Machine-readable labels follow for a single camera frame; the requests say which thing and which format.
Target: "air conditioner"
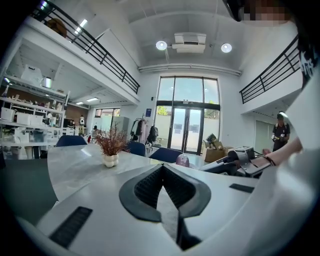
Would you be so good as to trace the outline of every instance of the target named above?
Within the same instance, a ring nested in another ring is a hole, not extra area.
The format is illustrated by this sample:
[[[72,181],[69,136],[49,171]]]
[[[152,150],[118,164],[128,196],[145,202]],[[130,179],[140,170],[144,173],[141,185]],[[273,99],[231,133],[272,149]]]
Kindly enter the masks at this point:
[[[172,49],[176,49],[177,53],[203,54],[206,48],[206,37],[206,34],[201,33],[175,33]]]

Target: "glass door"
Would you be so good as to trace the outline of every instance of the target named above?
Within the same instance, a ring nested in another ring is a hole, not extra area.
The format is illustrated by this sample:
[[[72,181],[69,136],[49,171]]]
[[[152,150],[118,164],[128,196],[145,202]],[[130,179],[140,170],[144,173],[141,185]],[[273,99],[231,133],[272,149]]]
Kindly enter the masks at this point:
[[[171,118],[168,148],[183,153],[201,152],[204,115],[202,109],[174,107]]]

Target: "person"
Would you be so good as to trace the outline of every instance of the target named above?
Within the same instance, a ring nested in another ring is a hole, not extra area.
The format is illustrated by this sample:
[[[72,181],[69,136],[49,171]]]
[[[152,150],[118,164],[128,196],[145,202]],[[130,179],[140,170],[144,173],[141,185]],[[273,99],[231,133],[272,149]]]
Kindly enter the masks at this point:
[[[295,23],[298,30],[298,55],[300,59],[300,68],[302,72],[303,82],[302,89],[306,86],[310,78],[314,74],[315,67],[318,64],[318,53],[315,46],[310,40],[311,28],[302,26],[300,21],[285,7],[286,1],[284,0],[223,0],[229,14],[236,21],[241,20],[262,23],[271,22],[268,24],[280,24],[291,21]],[[296,14],[298,8],[291,4],[291,9],[296,8]],[[293,153],[300,152],[302,150],[302,144],[299,138],[295,138],[293,141],[286,143],[281,148],[274,150],[267,154],[267,157],[258,157],[251,162],[257,167],[261,167],[269,162],[278,166],[283,161],[286,161]]]
[[[272,152],[281,149],[290,139],[290,126],[288,123],[284,122],[284,116],[278,113],[276,118],[277,123],[273,127],[273,134],[271,137],[274,142]]]

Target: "potted plant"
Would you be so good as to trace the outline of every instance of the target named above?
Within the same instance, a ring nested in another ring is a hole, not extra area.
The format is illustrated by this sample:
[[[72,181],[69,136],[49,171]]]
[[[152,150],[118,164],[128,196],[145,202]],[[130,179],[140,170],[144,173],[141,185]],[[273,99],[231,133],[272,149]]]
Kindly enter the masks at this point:
[[[118,153],[125,149],[128,142],[126,133],[118,130],[115,123],[109,132],[101,130],[98,132],[96,143],[101,148],[103,163],[106,167],[111,168],[119,163]]]

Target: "white table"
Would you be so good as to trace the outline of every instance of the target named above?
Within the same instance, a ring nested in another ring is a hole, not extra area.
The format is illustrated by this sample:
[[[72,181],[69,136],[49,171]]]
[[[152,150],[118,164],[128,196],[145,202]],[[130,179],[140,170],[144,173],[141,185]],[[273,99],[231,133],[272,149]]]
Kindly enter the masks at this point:
[[[122,151],[119,153],[119,164],[107,168],[102,162],[100,147],[96,144],[50,148],[47,162],[51,183],[59,201],[93,181],[161,163]]]

